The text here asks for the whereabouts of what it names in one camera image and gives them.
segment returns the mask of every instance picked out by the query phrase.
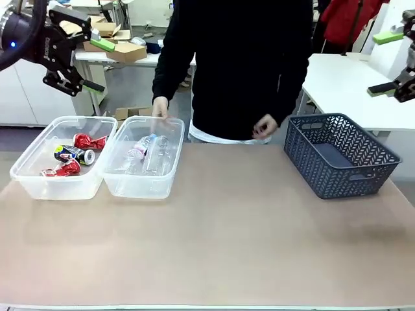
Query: white table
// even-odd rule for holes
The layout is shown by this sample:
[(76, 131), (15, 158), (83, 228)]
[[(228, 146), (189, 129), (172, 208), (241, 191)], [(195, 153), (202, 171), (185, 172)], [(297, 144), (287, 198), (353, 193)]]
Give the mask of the white table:
[(302, 114), (310, 98), (322, 113), (343, 113), (363, 128), (379, 131), (415, 130), (415, 100), (398, 102), (394, 97), (371, 97), (370, 86), (390, 80), (364, 62), (333, 54), (314, 54), (310, 58), (303, 96), (298, 110)]
[[(125, 63), (123, 65), (126, 66), (132, 66), (132, 67), (155, 67), (158, 64), (158, 58), (160, 57), (160, 54), (148, 54), (146, 58), (142, 60), (138, 60), (134, 63)], [(75, 60), (80, 62), (83, 75), (85, 75), (86, 80), (92, 80), (92, 73), (91, 68), (89, 65), (91, 64), (97, 64), (101, 63), (102, 65), (107, 65), (111, 63), (116, 63), (115, 60), (108, 58), (105, 54), (105, 52), (85, 52), (83, 50), (77, 50), (75, 53)], [(193, 77), (195, 76), (196, 71), (196, 56), (193, 57), (191, 63), (191, 70), (192, 70), (192, 85), (193, 85)], [(99, 109), (99, 101), (97, 99), (97, 94), (94, 92), (91, 92), (92, 96), (92, 103), (95, 109), (95, 113), (97, 115), (101, 115), (100, 109)]]

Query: crushed red can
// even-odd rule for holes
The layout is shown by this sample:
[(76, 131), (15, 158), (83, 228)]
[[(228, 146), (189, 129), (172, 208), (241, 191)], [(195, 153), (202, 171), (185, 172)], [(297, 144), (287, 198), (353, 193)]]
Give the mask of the crushed red can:
[(63, 165), (58, 165), (54, 170), (42, 170), (44, 177), (68, 177), (80, 173), (80, 164), (75, 159), (68, 159)]
[(75, 134), (73, 137), (73, 145), (80, 149), (102, 150), (105, 147), (107, 139), (108, 136), (92, 139), (88, 134)]

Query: hand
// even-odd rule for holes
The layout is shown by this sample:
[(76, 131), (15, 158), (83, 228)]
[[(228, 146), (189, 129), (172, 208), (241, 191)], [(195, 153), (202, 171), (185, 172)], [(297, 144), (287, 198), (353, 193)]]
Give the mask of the hand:
[(162, 117), (163, 120), (169, 116), (167, 109), (169, 107), (169, 100), (163, 96), (156, 97), (153, 101), (153, 117)]
[(264, 139), (272, 135), (277, 130), (278, 124), (270, 115), (265, 115), (258, 123), (254, 126), (252, 132), (252, 138)]

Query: plastic bottle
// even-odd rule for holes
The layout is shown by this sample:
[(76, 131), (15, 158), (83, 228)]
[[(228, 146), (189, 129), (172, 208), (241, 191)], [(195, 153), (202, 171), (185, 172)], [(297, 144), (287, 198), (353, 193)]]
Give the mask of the plastic bottle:
[(157, 137), (156, 134), (151, 134), (149, 136), (144, 136), (143, 138), (141, 138), (133, 147), (133, 149), (131, 149), (130, 151), (128, 151), (128, 156), (129, 157), (134, 157), (134, 159), (144, 159), (145, 154), (150, 146), (150, 143), (153, 139), (155, 139)]
[(153, 140), (143, 163), (144, 175), (162, 176), (168, 173), (171, 165), (168, 144), (166, 136), (159, 136)]
[(156, 134), (144, 136), (141, 138), (125, 156), (122, 167), (119, 169), (124, 174), (135, 174), (137, 170), (137, 162), (144, 159), (145, 154), (151, 142), (157, 137)]

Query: blue plastic basket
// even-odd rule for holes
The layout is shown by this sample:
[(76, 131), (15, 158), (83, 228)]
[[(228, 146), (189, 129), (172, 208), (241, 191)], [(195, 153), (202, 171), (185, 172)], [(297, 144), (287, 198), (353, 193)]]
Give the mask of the blue plastic basket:
[(321, 199), (375, 194), (401, 162), (339, 113), (291, 117), (284, 151)]

